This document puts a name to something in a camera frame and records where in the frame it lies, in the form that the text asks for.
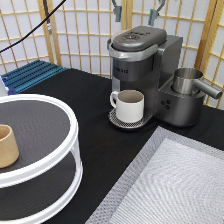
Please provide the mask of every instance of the drip tray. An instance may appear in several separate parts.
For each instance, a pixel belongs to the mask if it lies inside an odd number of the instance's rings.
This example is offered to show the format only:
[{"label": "drip tray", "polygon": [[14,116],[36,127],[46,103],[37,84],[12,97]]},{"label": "drip tray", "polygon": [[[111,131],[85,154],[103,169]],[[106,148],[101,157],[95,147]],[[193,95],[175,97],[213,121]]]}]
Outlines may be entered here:
[{"label": "drip tray", "polygon": [[108,116],[109,116],[110,122],[115,127],[120,128],[122,130],[126,130],[126,131],[134,131],[136,129],[139,129],[139,128],[143,127],[144,125],[146,125],[148,123],[148,121],[152,118],[152,114],[145,111],[144,116],[140,121],[137,121],[135,123],[125,123],[123,121],[120,121],[116,117],[116,110],[115,109],[112,109]]}]

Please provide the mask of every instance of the stainless steel pitcher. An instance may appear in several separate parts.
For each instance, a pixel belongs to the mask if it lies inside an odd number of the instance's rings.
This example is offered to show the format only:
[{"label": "stainless steel pitcher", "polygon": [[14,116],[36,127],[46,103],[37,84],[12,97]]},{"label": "stainless steel pitcher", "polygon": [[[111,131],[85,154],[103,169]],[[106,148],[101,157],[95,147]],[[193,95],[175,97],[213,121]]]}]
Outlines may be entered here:
[{"label": "stainless steel pitcher", "polygon": [[172,88],[183,95],[195,95],[202,91],[214,99],[222,96],[222,91],[201,81],[203,73],[195,68],[179,68],[174,73]]}]

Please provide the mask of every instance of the mug handle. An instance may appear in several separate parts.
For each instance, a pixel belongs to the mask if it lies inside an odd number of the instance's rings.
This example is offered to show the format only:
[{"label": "mug handle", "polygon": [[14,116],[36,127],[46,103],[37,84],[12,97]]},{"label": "mug handle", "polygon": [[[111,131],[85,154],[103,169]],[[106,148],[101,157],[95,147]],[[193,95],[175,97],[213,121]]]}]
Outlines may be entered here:
[{"label": "mug handle", "polygon": [[117,92],[117,91],[114,91],[110,94],[110,103],[114,108],[116,108],[116,104],[114,103],[114,95],[117,96],[118,94],[119,94],[119,92]]}]

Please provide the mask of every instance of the white rim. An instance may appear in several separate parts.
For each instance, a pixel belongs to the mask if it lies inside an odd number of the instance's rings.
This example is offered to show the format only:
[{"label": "white rim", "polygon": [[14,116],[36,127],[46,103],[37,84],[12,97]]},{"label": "white rim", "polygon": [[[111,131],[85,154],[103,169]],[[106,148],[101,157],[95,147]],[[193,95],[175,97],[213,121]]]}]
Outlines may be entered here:
[{"label": "white rim", "polygon": [[46,172],[59,163],[69,153],[72,146],[75,144],[75,141],[78,139],[78,123],[75,114],[72,109],[64,102],[44,95],[20,94],[1,97],[0,104],[18,100],[38,100],[60,107],[69,117],[70,130],[62,144],[43,159],[21,169],[0,174],[0,188],[22,183]]},{"label": "white rim", "polygon": [[17,219],[17,220],[10,220],[10,221],[0,221],[1,224],[39,224],[42,223],[51,217],[55,216],[58,212],[60,212],[73,198],[78,187],[80,185],[82,174],[83,174],[83,167],[82,163],[80,164],[80,168],[76,170],[75,177],[72,181],[71,186],[68,190],[59,198],[54,204],[49,206],[48,208],[38,212],[34,215],[31,215],[26,218]]}]

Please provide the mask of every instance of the cord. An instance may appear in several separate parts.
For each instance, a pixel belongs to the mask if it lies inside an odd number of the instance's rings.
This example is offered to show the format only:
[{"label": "cord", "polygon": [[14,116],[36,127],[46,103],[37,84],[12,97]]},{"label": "cord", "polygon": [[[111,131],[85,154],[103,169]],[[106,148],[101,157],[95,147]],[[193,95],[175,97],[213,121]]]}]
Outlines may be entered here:
[{"label": "cord", "polygon": [[37,25],[33,30],[31,30],[25,37],[23,37],[22,39],[20,39],[19,41],[17,41],[16,43],[6,47],[5,49],[1,50],[0,53],[14,47],[15,45],[21,43],[22,41],[24,41],[31,33],[33,33],[36,29],[38,29],[40,26],[42,26],[43,23],[45,23],[54,13],[55,11],[58,10],[59,7],[61,7],[61,5],[65,2],[66,0],[63,0],[39,25]]},{"label": "cord", "polygon": [[113,5],[114,5],[114,8],[116,8],[116,7],[117,7],[117,3],[116,3],[116,1],[115,1],[115,0],[112,0],[112,3],[113,3]]}]

